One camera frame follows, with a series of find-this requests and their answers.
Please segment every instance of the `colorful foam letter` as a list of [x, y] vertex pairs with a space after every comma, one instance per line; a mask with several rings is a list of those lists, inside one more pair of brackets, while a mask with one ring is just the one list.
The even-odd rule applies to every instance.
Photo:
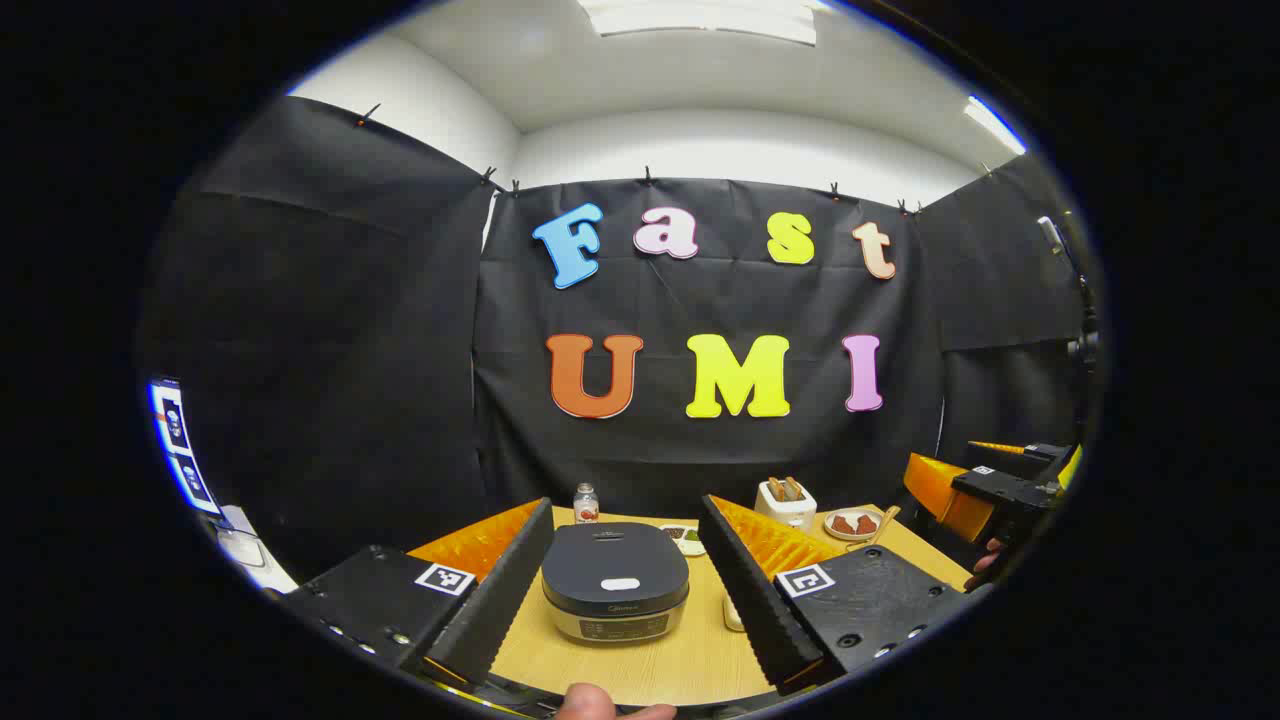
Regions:
[[879, 410], [884, 405], [884, 398], [876, 392], [876, 348], [879, 347], [879, 338], [873, 334], [851, 334], [840, 345], [849, 351], [850, 391], [845, 410]]
[[884, 261], [884, 249], [888, 247], [888, 236], [879, 232], [876, 223], [863, 223], [854, 231], [854, 240], [863, 245], [863, 261], [872, 275], [887, 281], [893, 277], [897, 268], [893, 263]]
[[671, 255], [677, 260], [685, 260], [698, 255], [698, 243], [694, 242], [694, 228], [698, 223], [694, 217], [680, 208], [650, 208], [640, 215], [648, 224], [636, 229], [635, 243], [641, 252], [652, 255]]
[[[602, 218], [604, 213], [594, 202], [588, 202], [534, 228], [534, 237], [543, 241], [556, 264], [556, 290], [582, 282], [600, 269], [599, 263], [588, 260], [581, 251], [600, 251], [600, 236], [588, 223], [598, 223]], [[577, 232], [573, 232], [575, 224], [579, 224]]]
[[547, 338], [552, 351], [552, 400], [575, 418], [612, 418], [631, 405], [635, 393], [636, 352], [644, 341], [634, 334], [611, 334], [604, 348], [613, 355], [613, 382], [608, 395], [596, 397], [582, 389], [582, 361], [591, 338], [582, 334], [553, 334]]
[[741, 365], [722, 336], [695, 334], [689, 338], [687, 345], [698, 363], [694, 401], [685, 407], [685, 414], [690, 418], [719, 418], [716, 388], [719, 388], [730, 415], [742, 411], [742, 404], [753, 387], [755, 396], [746, 406], [749, 415], [782, 418], [791, 413], [782, 388], [782, 355], [791, 347], [787, 338], [762, 334], [751, 343], [746, 361]]
[[809, 218], [799, 213], [774, 213], [769, 215], [769, 258], [774, 263], [804, 265], [813, 260], [813, 241], [809, 240]]

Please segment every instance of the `rice cooker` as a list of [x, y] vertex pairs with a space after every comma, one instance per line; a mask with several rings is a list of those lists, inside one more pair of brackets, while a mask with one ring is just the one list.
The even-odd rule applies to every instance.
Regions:
[[689, 564], [653, 525], [566, 525], [556, 530], [543, 559], [543, 593], [556, 628], [572, 638], [657, 638], [680, 624]]

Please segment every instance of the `ceiling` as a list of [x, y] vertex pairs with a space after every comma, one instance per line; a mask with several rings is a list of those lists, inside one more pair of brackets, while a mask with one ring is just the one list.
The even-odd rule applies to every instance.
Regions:
[[672, 108], [790, 113], [879, 131], [975, 170], [1012, 151], [963, 110], [969, 88], [893, 31], [815, 13], [817, 47], [707, 31], [599, 37], [577, 0], [453, 0], [389, 29], [521, 132]]

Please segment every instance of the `rice cooker lid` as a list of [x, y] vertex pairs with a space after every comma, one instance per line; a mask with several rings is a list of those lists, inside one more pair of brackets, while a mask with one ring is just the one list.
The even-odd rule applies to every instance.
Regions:
[[653, 525], [566, 525], [556, 530], [543, 559], [543, 591], [552, 605], [572, 615], [652, 615], [689, 596], [689, 562]]

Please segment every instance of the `ceiling light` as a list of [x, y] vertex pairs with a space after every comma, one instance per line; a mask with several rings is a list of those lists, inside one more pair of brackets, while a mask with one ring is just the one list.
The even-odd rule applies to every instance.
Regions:
[[745, 32], [817, 45], [819, 0], [577, 0], [602, 37], [658, 29]]
[[1004, 120], [996, 117], [989, 108], [983, 105], [982, 100], [970, 95], [969, 105], [965, 106], [964, 114], [977, 120], [979, 126], [987, 128], [987, 132], [996, 136], [996, 140], [1004, 142], [1005, 147], [1012, 150], [1015, 155], [1027, 152], [1027, 146], [1018, 140], [1014, 131], [1009, 129], [1009, 126], [1006, 126]]

